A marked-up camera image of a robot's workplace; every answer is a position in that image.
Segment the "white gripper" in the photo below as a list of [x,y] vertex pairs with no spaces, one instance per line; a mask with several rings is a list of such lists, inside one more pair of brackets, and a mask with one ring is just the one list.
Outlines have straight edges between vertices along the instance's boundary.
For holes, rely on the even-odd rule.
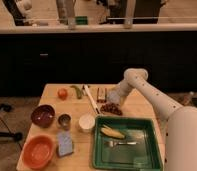
[[107,93],[107,101],[122,106],[130,93],[129,85],[118,84]]

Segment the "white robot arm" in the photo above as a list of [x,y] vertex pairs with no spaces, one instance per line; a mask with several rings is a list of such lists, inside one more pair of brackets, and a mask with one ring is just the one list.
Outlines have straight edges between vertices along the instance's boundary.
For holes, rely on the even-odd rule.
[[122,105],[137,89],[167,121],[164,171],[197,171],[197,108],[180,104],[147,79],[146,69],[126,69],[123,79],[108,91],[108,101]]

